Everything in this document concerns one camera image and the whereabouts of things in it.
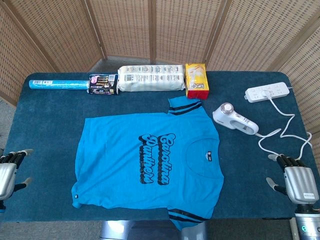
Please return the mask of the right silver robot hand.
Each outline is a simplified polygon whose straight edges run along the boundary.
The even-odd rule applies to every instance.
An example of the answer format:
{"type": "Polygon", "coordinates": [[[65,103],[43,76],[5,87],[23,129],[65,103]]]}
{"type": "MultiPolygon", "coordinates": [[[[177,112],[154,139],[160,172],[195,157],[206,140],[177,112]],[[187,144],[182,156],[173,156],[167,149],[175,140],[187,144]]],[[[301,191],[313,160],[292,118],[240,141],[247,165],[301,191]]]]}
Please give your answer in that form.
{"type": "Polygon", "coordinates": [[[267,177],[266,182],[274,191],[288,196],[296,205],[313,205],[320,199],[313,171],[300,159],[283,154],[269,154],[268,158],[278,163],[285,182],[283,187],[267,177]]]}

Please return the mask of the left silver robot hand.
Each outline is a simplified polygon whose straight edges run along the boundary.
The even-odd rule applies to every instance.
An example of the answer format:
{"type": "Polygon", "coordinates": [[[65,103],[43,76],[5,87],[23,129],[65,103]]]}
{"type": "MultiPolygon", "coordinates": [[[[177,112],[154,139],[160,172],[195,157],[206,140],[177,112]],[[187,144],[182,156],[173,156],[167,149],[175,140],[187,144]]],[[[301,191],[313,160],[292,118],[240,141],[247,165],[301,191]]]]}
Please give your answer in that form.
{"type": "Polygon", "coordinates": [[[28,177],[21,183],[16,184],[17,171],[24,158],[31,155],[33,149],[24,149],[17,152],[11,151],[0,157],[0,200],[9,199],[14,192],[26,188],[32,178],[28,177]]]}

